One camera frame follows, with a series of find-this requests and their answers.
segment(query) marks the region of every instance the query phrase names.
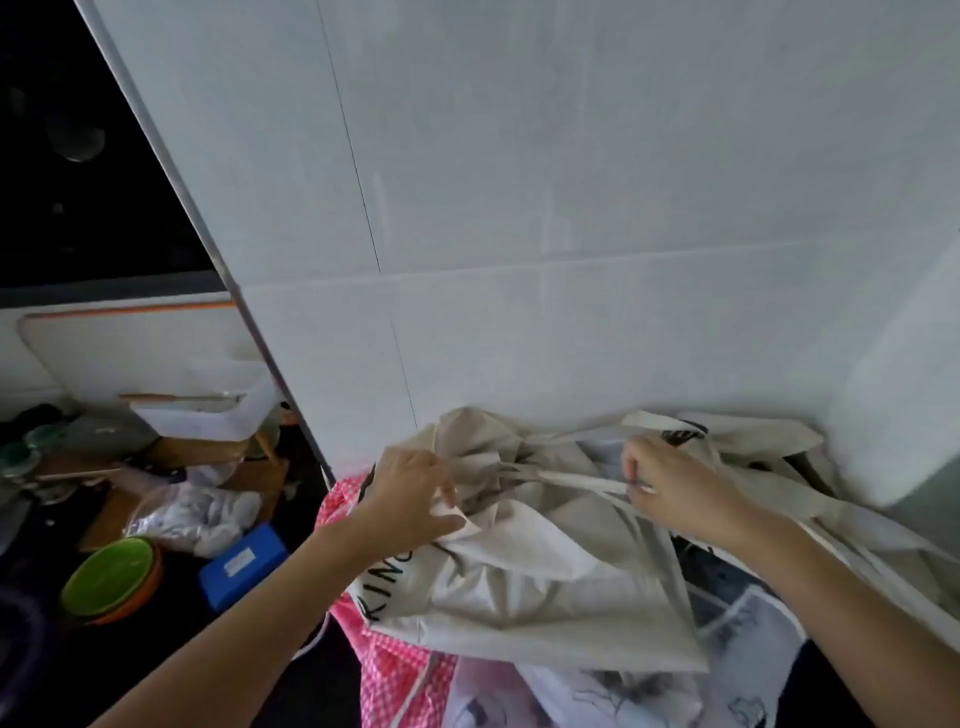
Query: person's left arm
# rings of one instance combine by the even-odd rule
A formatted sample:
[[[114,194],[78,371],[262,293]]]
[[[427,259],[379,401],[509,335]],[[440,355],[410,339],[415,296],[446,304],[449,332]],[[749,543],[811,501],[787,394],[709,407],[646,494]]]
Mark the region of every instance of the person's left arm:
[[[266,580],[124,695],[91,728],[241,728],[333,601],[367,567],[460,528],[445,464],[425,450],[388,449],[370,493],[318,528]]]

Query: forearm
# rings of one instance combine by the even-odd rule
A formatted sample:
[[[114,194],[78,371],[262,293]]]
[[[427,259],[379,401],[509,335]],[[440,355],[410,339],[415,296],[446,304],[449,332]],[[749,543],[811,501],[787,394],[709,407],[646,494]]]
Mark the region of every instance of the forearm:
[[[318,529],[93,728],[250,725],[327,608],[376,560],[359,526],[348,518]]]
[[[796,523],[763,514],[732,549],[797,615],[877,726],[954,726],[960,655]]]

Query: plastic bag of white items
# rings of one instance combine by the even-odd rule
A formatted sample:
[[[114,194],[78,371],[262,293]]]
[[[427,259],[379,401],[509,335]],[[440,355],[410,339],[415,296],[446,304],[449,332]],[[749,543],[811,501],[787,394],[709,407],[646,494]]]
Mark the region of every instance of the plastic bag of white items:
[[[183,481],[154,488],[134,511],[126,533],[210,559],[240,540],[262,504],[259,493],[203,488]]]

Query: green bowl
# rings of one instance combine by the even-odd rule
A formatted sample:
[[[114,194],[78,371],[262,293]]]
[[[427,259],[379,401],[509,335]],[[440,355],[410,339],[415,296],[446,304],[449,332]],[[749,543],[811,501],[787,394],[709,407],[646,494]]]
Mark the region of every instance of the green bowl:
[[[60,604],[73,617],[112,612],[143,584],[154,559],[154,548],[145,539],[124,539],[104,546],[73,572],[60,592]]]

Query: person's left hand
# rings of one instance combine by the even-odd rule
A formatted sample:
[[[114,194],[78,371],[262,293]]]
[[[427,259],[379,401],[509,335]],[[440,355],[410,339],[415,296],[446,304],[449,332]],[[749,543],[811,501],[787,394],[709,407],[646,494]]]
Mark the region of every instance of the person's left hand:
[[[438,491],[448,507],[456,504],[453,479],[442,458],[429,450],[387,448],[367,495],[349,517],[363,523],[377,558],[395,556],[466,524],[457,515],[430,513]]]

